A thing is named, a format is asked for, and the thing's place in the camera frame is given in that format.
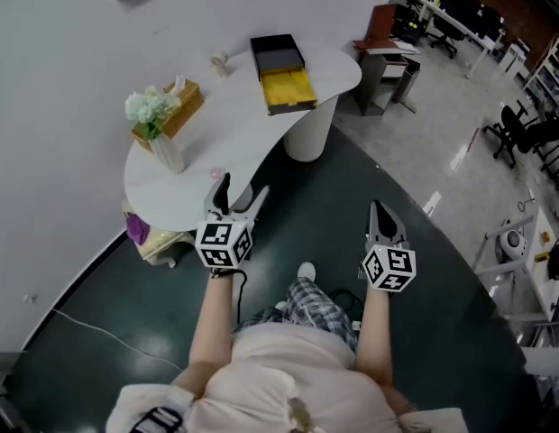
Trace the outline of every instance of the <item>curved white table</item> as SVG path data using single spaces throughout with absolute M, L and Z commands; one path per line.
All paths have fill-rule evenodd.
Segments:
M 211 170 L 231 174 L 232 205 L 273 146 L 295 124 L 285 140 L 288 154 L 302 161 L 321 154 L 337 96 L 354 88 L 362 72 L 342 51 L 305 44 L 299 48 L 317 97 L 318 107 L 313 111 L 269 116 L 250 51 L 229 59 L 226 79 L 218 81 L 207 65 L 198 73 L 186 73 L 199 84 L 205 99 L 173 138 L 183 152 L 186 169 L 170 173 L 136 142 L 127 156 L 125 194 L 142 220 L 167 231 L 197 229 L 204 220 L 204 197 L 215 183 Z

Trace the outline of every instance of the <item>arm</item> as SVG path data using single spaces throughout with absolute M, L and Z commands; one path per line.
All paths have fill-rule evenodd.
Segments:
M 397 416 L 413 410 L 409 401 L 391 386 L 388 292 L 374 290 L 369 285 L 355 356 L 355 370 L 364 373 L 380 386 L 386 402 Z
M 199 312 L 196 332 L 189 350 L 189 366 L 174 385 L 201 397 L 207 382 L 232 358 L 232 274 L 207 280 L 206 295 Z

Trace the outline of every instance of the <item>sneaker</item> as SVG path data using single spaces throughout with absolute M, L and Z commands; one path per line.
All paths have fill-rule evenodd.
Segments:
M 278 303 L 276 303 L 275 309 L 279 309 L 279 311 L 285 311 L 286 309 L 288 309 L 287 301 L 278 301 Z
M 298 268 L 298 277 L 316 281 L 316 267 L 310 262 L 303 262 Z

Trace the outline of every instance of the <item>small figurine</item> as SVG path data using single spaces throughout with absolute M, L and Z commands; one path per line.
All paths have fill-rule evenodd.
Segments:
M 225 63 L 228 59 L 229 57 L 224 51 L 221 51 L 211 57 L 211 63 L 215 66 L 215 72 L 217 72 L 217 76 L 219 78 L 227 78 L 227 68 L 225 67 Z

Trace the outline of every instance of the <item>gray floor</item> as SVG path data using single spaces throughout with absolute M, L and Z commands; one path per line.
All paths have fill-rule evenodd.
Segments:
M 366 284 L 356 274 L 367 208 L 378 198 L 403 220 L 417 253 L 417 278 L 390 302 L 395 386 L 420 409 L 461 408 L 471 432 L 533 431 L 536 385 L 506 321 L 445 235 L 376 162 L 333 128 L 323 155 L 309 164 L 292 161 L 279 143 L 252 181 L 256 191 L 264 184 L 271 196 L 243 266 L 250 278 L 244 318 L 284 299 L 303 261 L 316 265 L 326 292 L 346 288 L 364 299 Z M 205 285 L 194 251 L 171 270 L 146 264 L 125 242 L 60 310 L 185 366 Z M 359 318 L 360 307 L 349 315 Z M 176 374 L 52 316 L 7 387 L 32 431 L 85 433 L 104 431 L 125 384 L 169 382 Z
M 421 64 L 409 95 L 417 107 L 415 114 L 391 103 L 384 116 L 364 117 L 348 96 L 338 104 L 334 124 L 402 186 L 471 266 L 484 233 L 504 219 L 523 216 L 518 202 L 529 199 L 528 188 L 558 235 L 553 214 L 558 193 L 539 170 L 537 156 L 515 152 L 518 164 L 512 170 L 504 152 L 498 160 L 492 157 L 499 145 L 496 137 L 481 130 L 476 134 L 478 128 L 499 122 L 504 105 L 517 111 L 517 99 L 530 106 L 530 118 L 536 116 L 522 88 L 503 76 L 491 57 L 484 59 L 471 79 L 465 78 L 480 54 L 470 41 L 457 42 L 454 60 L 428 43 L 421 39 L 421 54 L 411 57 Z M 527 204 L 526 211 L 535 208 Z M 530 290 L 520 306 L 527 311 L 537 306 Z

